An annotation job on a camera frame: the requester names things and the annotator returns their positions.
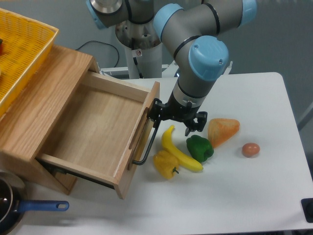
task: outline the blue pan handle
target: blue pan handle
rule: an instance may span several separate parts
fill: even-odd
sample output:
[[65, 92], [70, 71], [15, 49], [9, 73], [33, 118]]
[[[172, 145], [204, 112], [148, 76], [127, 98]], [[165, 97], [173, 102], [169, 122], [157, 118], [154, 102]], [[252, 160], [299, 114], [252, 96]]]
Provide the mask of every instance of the blue pan handle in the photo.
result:
[[65, 212], [69, 208], [67, 201], [21, 200], [17, 212], [51, 211]]

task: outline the yellow banana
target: yellow banana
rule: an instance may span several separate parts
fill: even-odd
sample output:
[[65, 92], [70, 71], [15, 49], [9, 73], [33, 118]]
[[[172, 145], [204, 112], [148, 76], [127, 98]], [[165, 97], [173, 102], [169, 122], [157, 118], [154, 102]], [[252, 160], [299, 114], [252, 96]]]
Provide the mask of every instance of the yellow banana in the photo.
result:
[[162, 135], [163, 148], [177, 157], [179, 164], [192, 171], [201, 171], [203, 166], [197, 160], [181, 152], [172, 142], [172, 132], [175, 126], [171, 125]]

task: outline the brown egg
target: brown egg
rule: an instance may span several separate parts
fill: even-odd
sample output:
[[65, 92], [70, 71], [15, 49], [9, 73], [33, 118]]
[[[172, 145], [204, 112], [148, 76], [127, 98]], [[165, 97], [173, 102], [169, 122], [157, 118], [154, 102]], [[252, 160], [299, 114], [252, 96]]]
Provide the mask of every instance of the brown egg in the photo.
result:
[[243, 155], [247, 158], [252, 157], [253, 155], [260, 152], [260, 146], [256, 143], [246, 143], [243, 146]]

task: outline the black power cord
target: black power cord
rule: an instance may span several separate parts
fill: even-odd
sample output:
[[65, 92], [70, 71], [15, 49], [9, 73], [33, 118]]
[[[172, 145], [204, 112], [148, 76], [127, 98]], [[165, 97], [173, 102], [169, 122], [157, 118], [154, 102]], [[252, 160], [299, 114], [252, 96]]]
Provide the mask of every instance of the black power cord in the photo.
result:
[[85, 42], [84, 44], [82, 44], [80, 47], [78, 47], [75, 50], [80, 50], [82, 47], [84, 47], [85, 45], [87, 45], [89, 43], [100, 43], [100, 44], [103, 44], [103, 45], [110, 46], [110, 47], [114, 48], [116, 50], [116, 52], [117, 52], [117, 61], [116, 61], [115, 65], [114, 65], [114, 68], [117, 66], [117, 64], [119, 62], [119, 52], [118, 52], [118, 49], [115, 46], [113, 46], [112, 44], [91, 40], [91, 41]]

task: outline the yellow basket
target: yellow basket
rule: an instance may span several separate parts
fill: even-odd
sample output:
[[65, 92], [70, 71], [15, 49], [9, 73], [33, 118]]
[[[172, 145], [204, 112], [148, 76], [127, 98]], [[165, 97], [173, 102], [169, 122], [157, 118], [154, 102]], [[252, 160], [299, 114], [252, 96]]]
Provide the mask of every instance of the yellow basket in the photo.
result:
[[0, 8], [0, 117], [48, 56], [57, 28]]

